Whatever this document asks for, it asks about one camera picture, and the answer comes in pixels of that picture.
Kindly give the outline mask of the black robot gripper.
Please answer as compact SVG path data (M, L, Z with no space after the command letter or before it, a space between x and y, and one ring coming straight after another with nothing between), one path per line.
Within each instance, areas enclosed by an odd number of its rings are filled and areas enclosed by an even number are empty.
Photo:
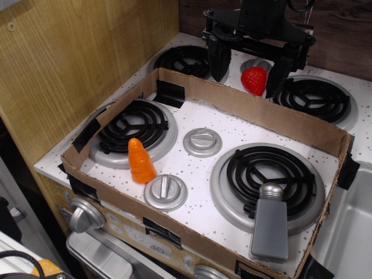
M290 72L301 65L301 55L307 55L316 39L291 25L285 9L306 12L315 1L296 8L292 1L242 1L237 10L207 9L203 38L208 46L212 77L221 81L231 62L231 49L251 55L266 55L274 62L267 78L266 98L281 91Z

